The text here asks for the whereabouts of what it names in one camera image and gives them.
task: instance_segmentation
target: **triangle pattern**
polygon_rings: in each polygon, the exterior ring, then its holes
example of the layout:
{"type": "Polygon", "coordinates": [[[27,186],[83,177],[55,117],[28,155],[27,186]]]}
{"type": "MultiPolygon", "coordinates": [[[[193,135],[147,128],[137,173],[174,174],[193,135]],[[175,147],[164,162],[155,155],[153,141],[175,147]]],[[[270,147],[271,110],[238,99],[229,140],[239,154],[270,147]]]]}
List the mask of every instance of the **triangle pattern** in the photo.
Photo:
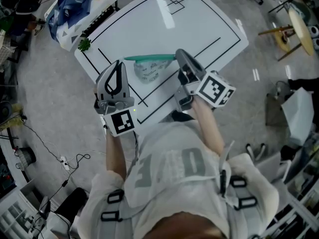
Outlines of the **triangle pattern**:
{"type": "Polygon", "coordinates": [[[74,42],[74,40],[75,40],[77,37],[78,37],[77,35],[72,36],[72,37],[71,37],[71,42],[73,43],[73,42],[74,42]]]}
{"type": "Polygon", "coordinates": [[[79,29],[80,26],[81,26],[81,25],[75,26],[75,27],[74,27],[74,32],[76,32],[76,31],[79,29]]]}

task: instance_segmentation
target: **gray floor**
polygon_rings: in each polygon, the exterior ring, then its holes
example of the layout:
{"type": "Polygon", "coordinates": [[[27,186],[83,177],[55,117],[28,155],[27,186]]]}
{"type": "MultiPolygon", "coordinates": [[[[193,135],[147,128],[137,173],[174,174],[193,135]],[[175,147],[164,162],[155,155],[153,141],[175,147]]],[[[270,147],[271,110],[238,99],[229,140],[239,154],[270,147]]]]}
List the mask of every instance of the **gray floor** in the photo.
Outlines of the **gray floor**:
{"type": "MultiPolygon", "coordinates": [[[[41,5],[37,15],[44,15],[51,3],[41,5]]],[[[123,7],[133,0],[119,0],[123,7]]],[[[290,23],[287,13],[277,15],[267,11],[278,5],[278,0],[265,0],[260,6],[254,0],[212,0],[234,22],[242,21],[249,39],[249,46],[221,74],[237,91],[226,107],[217,109],[215,116],[226,143],[236,140],[231,155],[244,151],[246,143],[258,147],[267,143],[270,151],[276,151],[287,141],[289,132],[284,128],[265,127],[265,96],[273,91],[278,80],[287,80],[285,66],[291,68],[293,79],[313,78],[319,75],[318,55],[308,56],[300,48],[293,55],[277,62],[283,55],[272,35],[258,36],[258,32],[290,23]],[[252,69],[259,71],[260,81],[255,81],[252,69]]],[[[291,46],[297,44],[293,36],[291,46]]],[[[71,158],[80,151],[105,151],[105,138],[100,119],[93,110],[94,83],[77,62],[73,52],[63,50],[45,29],[31,40],[30,51],[23,53],[18,66],[18,97],[28,117],[27,125],[50,143],[48,148],[56,155],[71,158]]],[[[66,172],[42,146],[36,135],[23,127],[14,131],[22,143],[36,150],[38,161],[27,168],[30,178],[36,179],[39,191],[51,196],[66,179],[66,172]]],[[[135,142],[131,134],[122,137],[128,165],[134,156],[135,142]]],[[[75,187],[90,190],[93,176],[105,169],[103,154],[90,153],[91,159],[81,161],[74,173],[73,182],[54,197],[61,203],[75,187]]]]}

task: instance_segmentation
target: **white table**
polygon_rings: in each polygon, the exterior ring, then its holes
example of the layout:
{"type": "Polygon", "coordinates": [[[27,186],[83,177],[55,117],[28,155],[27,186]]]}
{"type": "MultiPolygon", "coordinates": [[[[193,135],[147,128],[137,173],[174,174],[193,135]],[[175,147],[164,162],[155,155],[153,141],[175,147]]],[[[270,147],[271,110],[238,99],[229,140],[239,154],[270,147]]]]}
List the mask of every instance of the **white table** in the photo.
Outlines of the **white table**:
{"type": "MultiPolygon", "coordinates": [[[[65,22],[62,26],[59,26],[56,32],[56,37],[63,49],[70,51],[76,40],[80,38],[82,32],[87,29],[90,24],[97,19],[108,7],[114,4],[117,0],[92,0],[90,7],[90,14],[79,20],[76,24],[68,27],[68,23],[65,22]]],[[[48,17],[58,0],[56,0],[48,11],[44,14],[44,18],[48,17]]]]}
{"type": "MultiPolygon", "coordinates": [[[[91,48],[84,53],[76,50],[75,57],[93,81],[121,57],[174,54],[179,48],[195,56],[206,70],[219,71],[248,45],[242,32],[210,0],[135,0],[89,39],[91,48]]],[[[125,65],[140,125],[157,123],[176,108],[177,61],[147,85],[135,75],[133,62],[125,61],[125,65]]]]}

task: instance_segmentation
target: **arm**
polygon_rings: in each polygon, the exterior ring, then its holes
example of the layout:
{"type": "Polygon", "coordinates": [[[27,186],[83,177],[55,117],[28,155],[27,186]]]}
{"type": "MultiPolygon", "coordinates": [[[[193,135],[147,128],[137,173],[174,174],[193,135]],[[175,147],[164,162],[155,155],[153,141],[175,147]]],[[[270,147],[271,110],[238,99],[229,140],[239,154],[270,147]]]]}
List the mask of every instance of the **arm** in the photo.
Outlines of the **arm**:
{"type": "Polygon", "coordinates": [[[191,104],[204,137],[204,144],[219,156],[224,151],[224,140],[218,130],[217,123],[209,105],[200,97],[194,96],[191,104]]]}
{"type": "Polygon", "coordinates": [[[114,137],[106,131],[106,169],[119,174],[126,179],[126,164],[119,137],[114,137]]]}

